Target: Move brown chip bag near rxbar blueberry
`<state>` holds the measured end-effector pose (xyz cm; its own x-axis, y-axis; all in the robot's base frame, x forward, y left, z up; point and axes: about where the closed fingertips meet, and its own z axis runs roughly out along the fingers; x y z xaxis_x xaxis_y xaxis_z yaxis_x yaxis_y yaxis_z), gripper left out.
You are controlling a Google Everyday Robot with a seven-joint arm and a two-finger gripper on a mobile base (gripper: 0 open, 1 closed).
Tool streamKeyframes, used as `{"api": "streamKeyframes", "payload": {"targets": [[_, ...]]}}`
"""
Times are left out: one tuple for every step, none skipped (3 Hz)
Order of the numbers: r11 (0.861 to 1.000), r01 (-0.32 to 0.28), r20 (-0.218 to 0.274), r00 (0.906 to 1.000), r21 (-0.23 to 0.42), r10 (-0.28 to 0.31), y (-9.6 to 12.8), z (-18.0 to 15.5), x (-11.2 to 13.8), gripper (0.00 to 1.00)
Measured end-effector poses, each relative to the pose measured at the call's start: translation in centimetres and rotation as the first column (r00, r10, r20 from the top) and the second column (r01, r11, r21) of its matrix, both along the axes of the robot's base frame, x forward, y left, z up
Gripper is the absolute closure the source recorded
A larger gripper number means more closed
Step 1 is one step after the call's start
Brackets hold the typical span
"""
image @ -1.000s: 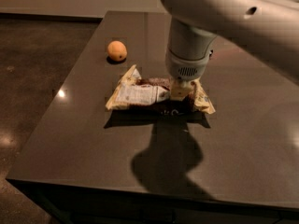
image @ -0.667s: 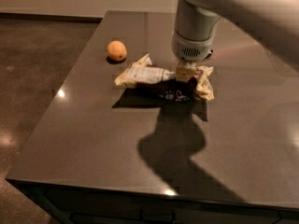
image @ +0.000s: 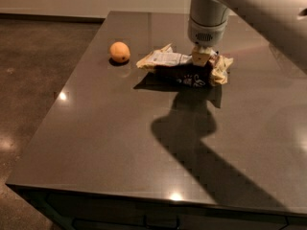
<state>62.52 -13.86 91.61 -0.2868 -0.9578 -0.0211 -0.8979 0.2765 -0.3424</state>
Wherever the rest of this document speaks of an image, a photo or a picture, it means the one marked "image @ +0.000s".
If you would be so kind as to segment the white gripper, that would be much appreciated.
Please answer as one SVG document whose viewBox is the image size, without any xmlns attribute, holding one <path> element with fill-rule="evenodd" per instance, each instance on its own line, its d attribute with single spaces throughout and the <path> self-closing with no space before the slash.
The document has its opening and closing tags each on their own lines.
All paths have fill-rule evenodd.
<svg viewBox="0 0 307 230">
<path fill-rule="evenodd" d="M 218 44 L 226 28 L 228 17 L 223 17 L 222 22 L 217 25 L 207 25 L 189 17 L 188 36 L 195 46 L 192 50 L 192 62 L 194 65 L 203 67 L 211 56 L 213 46 Z"/>
</svg>

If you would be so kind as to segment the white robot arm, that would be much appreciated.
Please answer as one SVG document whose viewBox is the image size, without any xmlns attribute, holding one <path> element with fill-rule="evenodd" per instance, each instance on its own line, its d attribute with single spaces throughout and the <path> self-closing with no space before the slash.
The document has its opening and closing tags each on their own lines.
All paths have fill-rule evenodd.
<svg viewBox="0 0 307 230">
<path fill-rule="evenodd" d="M 307 0 L 191 0 L 188 36 L 208 48 L 236 13 L 301 70 L 307 68 Z"/>
</svg>

